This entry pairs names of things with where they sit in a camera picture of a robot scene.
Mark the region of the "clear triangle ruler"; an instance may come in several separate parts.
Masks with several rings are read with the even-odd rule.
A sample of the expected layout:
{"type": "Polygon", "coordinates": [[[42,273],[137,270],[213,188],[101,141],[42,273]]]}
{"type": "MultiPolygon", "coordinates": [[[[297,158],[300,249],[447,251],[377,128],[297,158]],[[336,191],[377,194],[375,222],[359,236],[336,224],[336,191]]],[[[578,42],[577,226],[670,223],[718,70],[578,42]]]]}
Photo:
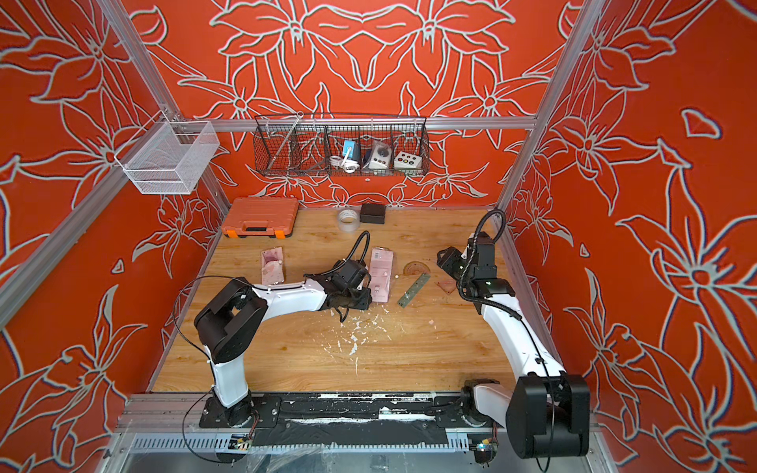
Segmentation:
{"type": "Polygon", "coordinates": [[[451,295],[457,292],[457,281],[453,279],[440,279],[437,282],[439,288],[446,294],[451,295]]]}

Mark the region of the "pink ruler set pouch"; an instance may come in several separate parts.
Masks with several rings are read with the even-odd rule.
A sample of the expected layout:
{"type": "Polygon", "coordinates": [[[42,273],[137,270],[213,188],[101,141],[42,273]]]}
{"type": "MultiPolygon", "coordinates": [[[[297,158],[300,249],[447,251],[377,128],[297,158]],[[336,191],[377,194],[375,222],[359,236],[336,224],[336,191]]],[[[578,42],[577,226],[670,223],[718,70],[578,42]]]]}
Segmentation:
{"type": "Polygon", "coordinates": [[[390,285],[393,278],[394,252],[387,248],[373,248],[369,274],[369,289],[373,302],[386,304],[390,300],[390,285]]]}

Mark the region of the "clear protractor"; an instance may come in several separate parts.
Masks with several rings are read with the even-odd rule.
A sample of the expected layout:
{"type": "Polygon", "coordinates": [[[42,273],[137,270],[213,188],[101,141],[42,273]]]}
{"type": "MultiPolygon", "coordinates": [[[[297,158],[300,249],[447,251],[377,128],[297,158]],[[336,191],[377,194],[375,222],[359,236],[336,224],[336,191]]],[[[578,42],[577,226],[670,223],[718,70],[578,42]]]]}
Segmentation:
{"type": "Polygon", "coordinates": [[[422,261],[408,262],[403,268],[405,276],[420,276],[422,274],[429,274],[430,272],[429,266],[422,261]]]}

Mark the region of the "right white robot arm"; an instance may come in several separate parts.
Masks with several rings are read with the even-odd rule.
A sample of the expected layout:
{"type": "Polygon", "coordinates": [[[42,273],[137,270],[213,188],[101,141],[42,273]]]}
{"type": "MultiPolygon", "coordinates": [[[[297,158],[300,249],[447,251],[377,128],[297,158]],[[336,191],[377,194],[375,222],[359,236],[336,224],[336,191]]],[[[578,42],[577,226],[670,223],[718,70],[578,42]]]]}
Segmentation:
{"type": "Polygon", "coordinates": [[[504,426],[520,458],[586,455],[589,387],[581,376],[568,374],[535,334],[515,290],[497,276],[492,246],[476,253],[451,246],[438,252],[437,266],[493,330],[516,377],[513,389],[475,382],[468,389],[474,412],[504,426]]]}

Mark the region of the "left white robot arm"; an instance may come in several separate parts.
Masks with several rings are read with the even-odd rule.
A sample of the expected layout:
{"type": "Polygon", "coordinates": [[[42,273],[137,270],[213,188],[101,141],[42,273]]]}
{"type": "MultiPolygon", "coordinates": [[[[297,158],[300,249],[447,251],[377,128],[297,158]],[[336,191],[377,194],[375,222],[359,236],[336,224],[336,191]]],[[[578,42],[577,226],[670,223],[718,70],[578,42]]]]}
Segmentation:
{"type": "Polygon", "coordinates": [[[194,320],[213,376],[201,427],[244,427],[254,419],[244,354],[262,323],[304,311],[335,311],[345,320],[352,309],[369,308],[373,301],[369,281],[368,267],[360,260],[341,260],[295,284],[264,286],[232,278],[194,320]]]}

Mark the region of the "clear tape roll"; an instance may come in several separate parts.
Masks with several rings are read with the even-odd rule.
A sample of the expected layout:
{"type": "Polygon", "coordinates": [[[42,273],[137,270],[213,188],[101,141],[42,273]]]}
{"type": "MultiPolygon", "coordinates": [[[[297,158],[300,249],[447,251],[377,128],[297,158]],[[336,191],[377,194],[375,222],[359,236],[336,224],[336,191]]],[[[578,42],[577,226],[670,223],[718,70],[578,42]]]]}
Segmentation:
{"type": "Polygon", "coordinates": [[[360,214],[353,209],[344,209],[337,214],[337,227],[341,232],[355,232],[360,225],[360,214]]]}

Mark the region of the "small black box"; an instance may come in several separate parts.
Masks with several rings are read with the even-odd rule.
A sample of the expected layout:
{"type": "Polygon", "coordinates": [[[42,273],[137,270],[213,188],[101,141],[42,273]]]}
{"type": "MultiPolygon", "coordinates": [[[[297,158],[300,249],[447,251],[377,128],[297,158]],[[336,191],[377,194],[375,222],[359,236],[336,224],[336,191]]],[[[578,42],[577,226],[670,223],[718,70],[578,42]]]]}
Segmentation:
{"type": "Polygon", "coordinates": [[[359,218],[361,223],[383,225],[386,222],[386,206],[378,203],[364,203],[359,218]]]}

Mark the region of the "pink banknote bundle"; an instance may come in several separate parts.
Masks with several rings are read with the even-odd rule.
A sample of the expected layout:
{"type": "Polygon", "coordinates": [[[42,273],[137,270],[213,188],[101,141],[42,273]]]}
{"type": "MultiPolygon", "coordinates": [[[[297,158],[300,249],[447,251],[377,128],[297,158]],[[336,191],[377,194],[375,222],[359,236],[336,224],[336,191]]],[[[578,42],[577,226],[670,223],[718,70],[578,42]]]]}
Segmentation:
{"type": "Polygon", "coordinates": [[[281,246],[262,250],[260,262],[261,283],[264,286],[274,286],[285,282],[284,252],[281,246]]]}

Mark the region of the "orange plastic tool case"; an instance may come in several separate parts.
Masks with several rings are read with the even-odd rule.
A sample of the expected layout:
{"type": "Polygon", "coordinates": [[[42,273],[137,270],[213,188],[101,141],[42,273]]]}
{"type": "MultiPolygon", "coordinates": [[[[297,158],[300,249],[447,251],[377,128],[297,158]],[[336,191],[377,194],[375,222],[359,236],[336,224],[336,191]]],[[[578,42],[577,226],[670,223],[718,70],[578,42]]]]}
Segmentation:
{"type": "Polygon", "coordinates": [[[222,224],[227,238],[265,236],[284,240],[293,234],[300,202],[291,197],[237,198],[222,224]]]}

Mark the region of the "white button box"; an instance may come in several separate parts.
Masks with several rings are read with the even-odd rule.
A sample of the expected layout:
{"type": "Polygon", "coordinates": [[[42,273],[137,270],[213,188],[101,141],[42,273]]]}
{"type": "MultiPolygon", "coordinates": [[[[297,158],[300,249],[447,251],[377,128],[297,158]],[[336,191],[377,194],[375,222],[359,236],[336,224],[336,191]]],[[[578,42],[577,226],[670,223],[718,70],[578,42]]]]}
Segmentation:
{"type": "Polygon", "coordinates": [[[398,152],[394,156],[393,167],[396,171],[421,171],[422,157],[407,152],[398,152]]]}

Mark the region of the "blue small box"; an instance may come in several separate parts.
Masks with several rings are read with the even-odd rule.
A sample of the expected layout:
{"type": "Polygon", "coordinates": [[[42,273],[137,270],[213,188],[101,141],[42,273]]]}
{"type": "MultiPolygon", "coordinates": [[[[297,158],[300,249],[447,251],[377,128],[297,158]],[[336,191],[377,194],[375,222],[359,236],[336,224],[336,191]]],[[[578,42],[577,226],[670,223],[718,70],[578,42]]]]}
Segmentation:
{"type": "Polygon", "coordinates": [[[341,156],[347,160],[354,160],[358,156],[357,143],[353,140],[345,140],[341,156]]]}

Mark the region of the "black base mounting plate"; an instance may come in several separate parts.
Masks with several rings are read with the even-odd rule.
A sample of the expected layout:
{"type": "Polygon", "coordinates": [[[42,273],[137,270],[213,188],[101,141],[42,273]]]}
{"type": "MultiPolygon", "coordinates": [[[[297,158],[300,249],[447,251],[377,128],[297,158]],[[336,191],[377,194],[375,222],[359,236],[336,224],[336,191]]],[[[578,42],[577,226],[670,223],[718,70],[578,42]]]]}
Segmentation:
{"type": "Polygon", "coordinates": [[[201,402],[202,429],[273,428],[300,424],[394,421],[442,428],[484,428],[492,419],[475,410],[470,394],[430,392],[252,392],[235,408],[215,395],[201,402]]]}

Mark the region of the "clear plastic wall bin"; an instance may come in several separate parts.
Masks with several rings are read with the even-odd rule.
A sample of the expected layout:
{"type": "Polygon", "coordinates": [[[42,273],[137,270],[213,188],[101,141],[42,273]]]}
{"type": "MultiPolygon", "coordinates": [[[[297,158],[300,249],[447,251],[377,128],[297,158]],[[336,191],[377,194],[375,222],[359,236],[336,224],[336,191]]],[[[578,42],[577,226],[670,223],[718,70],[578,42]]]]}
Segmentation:
{"type": "Polygon", "coordinates": [[[194,121],[189,129],[177,123],[153,125],[116,161],[142,194],[189,195],[215,156],[220,142],[210,121],[194,121]]]}

